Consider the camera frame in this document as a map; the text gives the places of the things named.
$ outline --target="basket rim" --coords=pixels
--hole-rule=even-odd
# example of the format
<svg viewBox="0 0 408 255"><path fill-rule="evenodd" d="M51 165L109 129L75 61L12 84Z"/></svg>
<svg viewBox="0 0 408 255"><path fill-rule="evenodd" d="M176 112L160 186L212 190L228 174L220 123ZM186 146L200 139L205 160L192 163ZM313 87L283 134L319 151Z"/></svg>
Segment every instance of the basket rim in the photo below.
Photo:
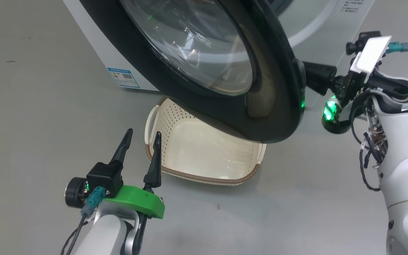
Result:
<svg viewBox="0 0 408 255"><path fill-rule="evenodd" d="M166 97L166 96L162 97L158 101L157 105L161 106L168 99L169 98ZM152 161L151 146L146 143L145 144L145 149L146 149L147 159L149 161ZM196 180L196 181L206 181L206 182L223 183L223 184L240 184L242 182L245 182L245 181L251 179L251 177L253 177L257 173L257 171L259 170L259 167L260 167L260 164L256 163L254 168L245 177L238 178L238 179L219 179L219 178L204 177L204 176L184 173L184 172L181 172L181 171L177 171L177 170L174 170L174 169L167 168L165 166L161 166L161 170L166 172L166 173L170 173L172 175L176 175L176 176L183 177L183 178L188 178L188 179L193 179L193 180Z"/></svg>

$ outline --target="washing machine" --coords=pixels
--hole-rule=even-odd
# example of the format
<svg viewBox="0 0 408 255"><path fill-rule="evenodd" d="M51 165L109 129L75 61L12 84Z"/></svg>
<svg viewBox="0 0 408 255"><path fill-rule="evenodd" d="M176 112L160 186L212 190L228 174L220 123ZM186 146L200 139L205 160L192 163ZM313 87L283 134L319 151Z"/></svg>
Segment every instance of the washing machine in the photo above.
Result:
<svg viewBox="0 0 408 255"><path fill-rule="evenodd" d="M280 142L305 104L303 61L338 65L374 0L64 0L121 87L160 90L243 139Z"/></svg>

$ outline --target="teal cable connector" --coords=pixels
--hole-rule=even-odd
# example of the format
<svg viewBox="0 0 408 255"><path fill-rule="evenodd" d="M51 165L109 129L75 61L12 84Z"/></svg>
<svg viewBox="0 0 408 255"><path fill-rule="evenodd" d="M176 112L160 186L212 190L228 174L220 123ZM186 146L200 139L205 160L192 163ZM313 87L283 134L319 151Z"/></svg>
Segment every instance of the teal cable connector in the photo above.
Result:
<svg viewBox="0 0 408 255"><path fill-rule="evenodd" d="M408 51L408 42L390 42L385 53Z"/></svg>
<svg viewBox="0 0 408 255"><path fill-rule="evenodd" d="M86 205L81 209L81 216L85 216L86 219L90 218L94 213L95 208L102 202L105 198L106 190L103 187L96 187L92 191L91 195L86 199Z"/></svg>

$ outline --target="brown woven trim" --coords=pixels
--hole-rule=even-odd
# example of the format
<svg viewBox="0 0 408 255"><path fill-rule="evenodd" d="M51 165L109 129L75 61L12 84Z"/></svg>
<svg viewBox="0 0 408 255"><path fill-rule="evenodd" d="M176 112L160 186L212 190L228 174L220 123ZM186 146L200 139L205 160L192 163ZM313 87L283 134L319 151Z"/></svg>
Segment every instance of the brown woven trim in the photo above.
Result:
<svg viewBox="0 0 408 255"><path fill-rule="evenodd" d="M157 103L157 105L162 105L162 103L163 102L165 102L165 100L167 100L168 99L168 97L162 97L161 99L160 99L160 101Z"/></svg>
<svg viewBox="0 0 408 255"><path fill-rule="evenodd" d="M144 147L146 149L146 155L147 158L149 159L149 161L152 160L152 154L151 154L151 149L149 144L146 144L146 146ZM235 184L235 183L242 183L245 181L248 181L249 179L251 179L251 177L253 177L256 173L257 170L259 170L259 164L256 164L253 168L253 170L245 177L240 178L240 179L235 179L235 180L228 180L228 179L218 179L218 178L209 178L209 177L203 177L203 176L197 176L197 175L193 175L193 174L188 174L188 173L183 173L183 172L179 172L176 170L172 170L170 168L166 168L164 166L161 167L161 170L170 174L174 174L177 176L181 176L184 178L189 178L189 179L193 179L193 180L197 180L197 181L208 181L208 182L215 182L215 183L227 183L227 184Z"/></svg>

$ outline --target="washing machine door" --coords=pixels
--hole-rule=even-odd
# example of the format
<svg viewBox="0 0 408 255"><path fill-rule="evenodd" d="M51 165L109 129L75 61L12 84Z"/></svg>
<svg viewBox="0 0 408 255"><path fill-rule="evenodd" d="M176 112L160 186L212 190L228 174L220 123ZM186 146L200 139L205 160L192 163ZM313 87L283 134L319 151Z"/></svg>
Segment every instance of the washing machine door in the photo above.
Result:
<svg viewBox="0 0 408 255"><path fill-rule="evenodd" d="M200 120L279 142L297 128L305 78L265 0L81 0L118 51Z"/></svg>

